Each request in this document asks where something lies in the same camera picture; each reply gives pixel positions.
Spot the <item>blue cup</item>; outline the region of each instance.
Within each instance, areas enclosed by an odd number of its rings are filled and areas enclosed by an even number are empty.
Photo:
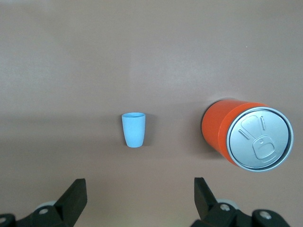
[[[122,115],[122,125],[126,144],[130,148],[142,146],[145,135],[145,114],[125,113]]]

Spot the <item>screw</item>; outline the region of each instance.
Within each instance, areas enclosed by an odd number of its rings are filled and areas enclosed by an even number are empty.
[[[260,216],[261,216],[262,218],[267,219],[267,220],[270,220],[270,219],[271,219],[271,215],[270,215],[268,212],[266,212],[266,211],[261,211],[261,212],[260,212]]]
[[[39,214],[43,215],[43,214],[46,214],[47,212],[48,212],[48,209],[44,208],[44,209],[42,209],[42,210],[39,211]]]
[[[0,224],[6,222],[6,218],[0,218]]]
[[[231,208],[227,204],[221,204],[220,208],[221,208],[221,210],[224,210],[224,211],[230,211],[231,210]]]

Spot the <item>can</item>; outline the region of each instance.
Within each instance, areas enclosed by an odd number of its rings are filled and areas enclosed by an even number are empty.
[[[228,161],[252,172],[279,166],[294,143],[292,126],[281,112],[235,99],[220,100],[207,109],[202,134]]]

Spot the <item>silver can lid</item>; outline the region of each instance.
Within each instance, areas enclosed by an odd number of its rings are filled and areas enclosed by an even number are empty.
[[[294,143],[289,120],[269,107],[251,108],[240,114],[227,133],[227,149],[240,167],[263,172],[280,165]]]

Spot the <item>can rim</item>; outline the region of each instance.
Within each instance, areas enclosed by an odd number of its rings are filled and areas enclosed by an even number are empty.
[[[231,132],[235,126],[235,124],[238,122],[239,119],[241,119],[243,116],[251,113],[251,112],[254,112],[254,111],[262,111],[262,110],[265,110],[265,111],[270,111],[272,113],[275,113],[277,114],[278,116],[280,116],[282,118],[282,120],[285,122],[285,124],[287,125],[287,129],[288,129],[288,142],[287,142],[287,146],[282,154],[282,156],[276,160],[275,162],[269,164],[268,166],[264,166],[264,167],[256,167],[256,168],[253,168],[253,167],[248,167],[248,166],[245,166],[243,165],[242,163],[240,163],[233,155],[232,153],[232,150],[231,150],[231,147],[230,147],[230,136],[231,136]],[[276,109],[273,109],[273,108],[270,108],[270,107],[254,107],[254,108],[251,108],[251,109],[248,109],[244,112],[242,112],[239,116],[237,116],[233,122],[231,123],[229,129],[228,129],[228,132],[227,132],[227,137],[226,137],[226,145],[227,145],[227,150],[228,150],[228,153],[230,155],[230,157],[232,158],[232,160],[236,163],[236,165],[238,165],[239,167],[245,169],[245,170],[248,170],[248,171],[251,171],[251,172],[265,172],[265,171],[269,171],[273,168],[276,168],[277,166],[279,166],[280,164],[282,164],[286,159],[287,157],[289,156],[291,150],[292,150],[292,147],[293,147],[293,144],[294,144],[294,131],[293,131],[293,128],[289,122],[289,120],[286,118],[286,116],[284,114],[282,114],[280,111],[276,110]]]

